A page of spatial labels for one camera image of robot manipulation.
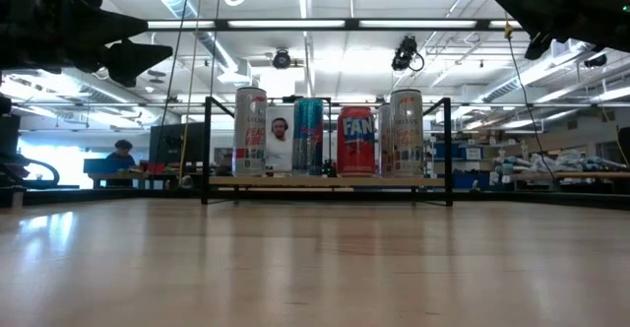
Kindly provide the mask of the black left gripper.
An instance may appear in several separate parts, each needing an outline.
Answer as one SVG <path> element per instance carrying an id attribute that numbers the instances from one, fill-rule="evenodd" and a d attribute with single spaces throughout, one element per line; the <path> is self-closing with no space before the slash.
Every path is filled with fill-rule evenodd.
<path id="1" fill-rule="evenodd" d="M 61 33 L 63 8 L 75 1 L 99 8 L 102 0 L 0 0 L 0 70 L 29 68 L 29 48 Z M 129 39 L 148 29 L 148 22 L 122 14 L 88 10 L 81 15 L 81 48 L 96 50 L 114 41 L 105 53 L 109 77 L 135 87 L 139 75 L 172 55 L 166 45 L 134 43 Z"/>

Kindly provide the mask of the orange Fanta can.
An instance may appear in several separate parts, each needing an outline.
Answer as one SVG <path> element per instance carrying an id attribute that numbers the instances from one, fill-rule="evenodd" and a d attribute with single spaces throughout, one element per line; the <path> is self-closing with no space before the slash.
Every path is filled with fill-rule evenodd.
<path id="1" fill-rule="evenodd" d="M 337 173 L 372 176 L 375 172 L 374 116 L 367 106 L 343 107 L 338 117 Z"/>

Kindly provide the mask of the black aluminium table frame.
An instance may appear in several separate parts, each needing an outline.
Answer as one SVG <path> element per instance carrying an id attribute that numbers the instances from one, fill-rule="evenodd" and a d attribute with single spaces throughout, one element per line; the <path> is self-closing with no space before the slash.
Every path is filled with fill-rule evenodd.
<path id="1" fill-rule="evenodd" d="M 496 32 L 498 22 L 488 19 L 435 19 L 435 20 L 214 20 L 206 21 L 204 31 L 223 32 Z M 0 188 L 0 208 L 11 207 L 12 188 Z M 83 201 L 131 198 L 186 198 L 198 197 L 201 200 L 201 188 L 198 190 L 141 190 L 141 189 L 91 189 L 81 191 L 73 185 L 36 190 L 25 189 L 23 205 L 60 204 Z M 377 202 L 433 202 L 445 206 L 446 190 L 442 186 L 421 186 L 411 191 L 410 187 L 211 187 L 211 200 L 287 200 L 287 201 L 377 201 Z M 596 207 L 606 209 L 630 210 L 630 195 L 558 193 L 542 191 L 523 192 L 483 192 L 480 194 L 457 192 L 453 188 L 453 203 L 456 201 L 509 201 L 564 205 L 578 207 Z"/>

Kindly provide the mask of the white Celsius Tropical Vibe can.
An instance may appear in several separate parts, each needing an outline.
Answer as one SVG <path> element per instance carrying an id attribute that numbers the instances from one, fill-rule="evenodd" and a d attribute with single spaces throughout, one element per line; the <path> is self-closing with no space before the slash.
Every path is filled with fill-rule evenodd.
<path id="1" fill-rule="evenodd" d="M 424 176 L 423 110 L 419 90 L 397 90 L 391 94 L 393 175 Z"/>
<path id="2" fill-rule="evenodd" d="M 392 144 L 391 144 L 391 105 L 384 103 L 378 108 L 379 134 L 379 166 L 382 177 L 392 175 Z"/>

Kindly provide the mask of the silver blue Red Bull can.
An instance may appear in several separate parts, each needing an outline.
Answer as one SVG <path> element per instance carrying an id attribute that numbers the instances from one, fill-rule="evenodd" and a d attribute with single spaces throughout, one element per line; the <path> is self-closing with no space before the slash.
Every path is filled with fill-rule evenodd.
<path id="1" fill-rule="evenodd" d="M 301 98 L 294 104 L 292 171 L 295 175 L 322 175 L 323 112 L 324 104 L 317 98 Z"/>

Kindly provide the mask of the pile of white items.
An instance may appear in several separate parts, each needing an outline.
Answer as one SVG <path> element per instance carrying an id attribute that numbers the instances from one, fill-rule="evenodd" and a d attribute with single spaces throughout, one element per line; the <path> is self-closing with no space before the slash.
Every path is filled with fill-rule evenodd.
<path id="1" fill-rule="evenodd" d="M 528 159 L 516 156 L 499 156 L 493 160 L 501 170 L 528 172 L 595 172 L 595 171 L 628 171 L 630 166 L 616 163 L 602 157 L 585 157 L 577 150 L 560 152 L 554 159 L 540 154 L 531 154 Z"/>

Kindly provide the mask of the white Celsius Peach Vibe can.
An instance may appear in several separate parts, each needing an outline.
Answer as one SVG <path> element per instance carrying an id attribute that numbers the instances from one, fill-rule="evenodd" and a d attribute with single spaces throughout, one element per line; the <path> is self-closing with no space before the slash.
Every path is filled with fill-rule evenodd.
<path id="1" fill-rule="evenodd" d="M 265 173 L 267 93 L 244 87 L 236 92 L 232 173 L 262 176 Z"/>

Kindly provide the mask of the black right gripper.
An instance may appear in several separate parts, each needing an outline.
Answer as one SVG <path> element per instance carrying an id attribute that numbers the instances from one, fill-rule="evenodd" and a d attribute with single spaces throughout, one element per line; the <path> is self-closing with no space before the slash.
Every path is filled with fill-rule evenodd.
<path id="1" fill-rule="evenodd" d="M 630 0 L 495 1 L 531 38 L 528 60 L 539 59 L 553 38 L 630 51 Z"/>

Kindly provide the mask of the white panel box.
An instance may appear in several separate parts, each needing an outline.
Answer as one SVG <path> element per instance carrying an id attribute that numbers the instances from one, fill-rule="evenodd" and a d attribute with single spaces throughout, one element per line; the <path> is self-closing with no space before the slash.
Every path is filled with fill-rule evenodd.
<path id="1" fill-rule="evenodd" d="M 293 149 L 293 108 L 292 107 L 280 107 L 280 106 L 271 106 L 267 109 L 267 138 L 271 134 L 271 123 L 275 118 L 282 117 L 288 123 L 289 134 L 292 138 L 292 149 Z M 266 138 L 266 166 L 269 169 L 272 169 L 269 165 L 267 165 L 267 138 Z"/>

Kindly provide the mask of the wooden workbench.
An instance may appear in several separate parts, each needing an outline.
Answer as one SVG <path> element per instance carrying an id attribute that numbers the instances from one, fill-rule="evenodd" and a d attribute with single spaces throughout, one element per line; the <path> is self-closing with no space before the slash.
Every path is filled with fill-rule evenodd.
<path id="1" fill-rule="evenodd" d="M 199 173 L 185 174 L 182 177 L 175 173 L 89 173 L 88 178 L 93 181 L 94 189 L 193 190 L 202 186 L 202 177 Z"/>
<path id="2" fill-rule="evenodd" d="M 630 171 L 556 172 L 562 192 L 630 195 Z"/>

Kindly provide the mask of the blue storage bin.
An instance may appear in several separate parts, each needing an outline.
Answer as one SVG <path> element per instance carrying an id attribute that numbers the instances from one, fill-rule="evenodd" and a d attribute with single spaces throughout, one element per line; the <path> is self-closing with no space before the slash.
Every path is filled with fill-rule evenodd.
<path id="1" fill-rule="evenodd" d="M 478 180 L 477 172 L 454 172 L 453 173 L 453 188 L 470 190 L 473 188 L 473 184 Z"/>
<path id="2" fill-rule="evenodd" d="M 112 174 L 127 171 L 132 166 L 127 161 L 117 159 L 86 159 L 84 160 L 83 173 Z"/>
<path id="3" fill-rule="evenodd" d="M 434 158 L 436 160 L 444 161 L 446 159 L 446 144 L 444 142 L 435 143 L 433 146 Z M 466 149 L 461 143 L 451 144 L 451 155 L 454 161 L 463 161 L 467 158 Z"/>

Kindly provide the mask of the black cabinet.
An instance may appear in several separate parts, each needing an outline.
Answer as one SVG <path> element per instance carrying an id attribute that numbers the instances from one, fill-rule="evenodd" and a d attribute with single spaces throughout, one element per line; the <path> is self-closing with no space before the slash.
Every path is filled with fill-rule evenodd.
<path id="1" fill-rule="evenodd" d="M 204 124 L 189 123 L 153 126 L 150 132 L 149 161 L 173 164 L 184 160 L 188 163 L 203 160 Z"/>

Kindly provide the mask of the wooden shelf with black frame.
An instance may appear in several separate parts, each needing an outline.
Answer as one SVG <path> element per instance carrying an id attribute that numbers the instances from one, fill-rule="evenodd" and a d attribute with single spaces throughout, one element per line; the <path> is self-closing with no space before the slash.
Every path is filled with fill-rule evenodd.
<path id="1" fill-rule="evenodd" d="M 271 187 L 314 187 L 314 188 L 337 188 L 337 187 L 410 187 L 411 191 L 414 191 L 416 187 L 421 186 L 442 186 L 446 190 L 445 206 L 451 207 L 453 205 L 453 174 L 452 170 L 452 154 L 447 151 L 446 158 L 446 170 L 444 178 L 428 178 L 422 176 L 404 176 L 404 177 L 390 177 L 390 178 L 377 178 L 377 177 L 338 177 L 336 174 L 330 174 L 329 176 L 299 176 L 295 179 L 288 177 L 272 177 L 272 178 L 254 178 L 254 179 L 238 179 L 236 177 L 210 177 L 210 160 L 208 156 L 211 149 L 211 122 L 212 122 L 212 107 L 216 105 L 227 115 L 234 117 L 234 113 L 230 112 L 225 106 L 218 102 L 214 97 L 206 97 L 204 107 L 204 140 L 203 150 L 204 159 L 202 166 L 202 185 L 201 185 L 201 203 L 206 205 L 209 203 L 209 196 L 211 187 L 216 186 L 233 186 L 235 192 L 238 192 L 239 187 L 260 186 L 264 188 Z"/>

